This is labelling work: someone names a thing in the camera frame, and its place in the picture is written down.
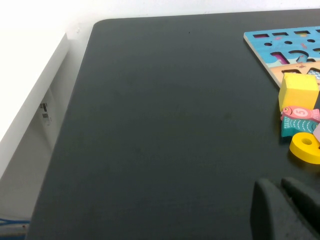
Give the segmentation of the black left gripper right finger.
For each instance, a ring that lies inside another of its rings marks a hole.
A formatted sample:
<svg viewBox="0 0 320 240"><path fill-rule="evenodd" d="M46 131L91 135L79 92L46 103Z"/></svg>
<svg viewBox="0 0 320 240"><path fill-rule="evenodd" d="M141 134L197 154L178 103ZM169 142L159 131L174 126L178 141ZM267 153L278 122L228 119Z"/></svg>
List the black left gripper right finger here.
<svg viewBox="0 0 320 240"><path fill-rule="evenodd" d="M283 178L281 186L311 229L320 235L320 193L293 177Z"/></svg>

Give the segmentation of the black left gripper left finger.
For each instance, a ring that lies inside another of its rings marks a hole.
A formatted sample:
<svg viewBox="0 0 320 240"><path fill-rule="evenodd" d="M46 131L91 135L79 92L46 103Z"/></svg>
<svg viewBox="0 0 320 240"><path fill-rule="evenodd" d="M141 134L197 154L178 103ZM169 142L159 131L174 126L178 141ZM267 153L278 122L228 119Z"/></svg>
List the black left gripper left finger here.
<svg viewBox="0 0 320 240"><path fill-rule="evenodd" d="M316 233L280 185L266 178L254 183L250 210L254 240L314 240Z"/></svg>

